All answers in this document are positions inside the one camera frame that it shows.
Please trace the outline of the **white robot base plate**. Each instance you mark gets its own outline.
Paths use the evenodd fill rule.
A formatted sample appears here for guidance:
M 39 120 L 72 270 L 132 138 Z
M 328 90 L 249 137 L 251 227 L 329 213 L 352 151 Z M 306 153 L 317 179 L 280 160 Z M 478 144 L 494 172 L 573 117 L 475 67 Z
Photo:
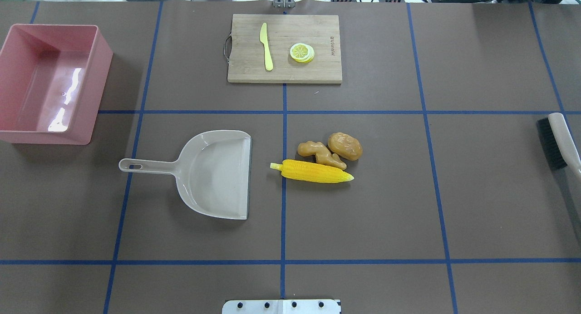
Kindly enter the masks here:
M 340 314 L 342 306 L 335 299 L 258 299 L 230 300 L 222 314 Z

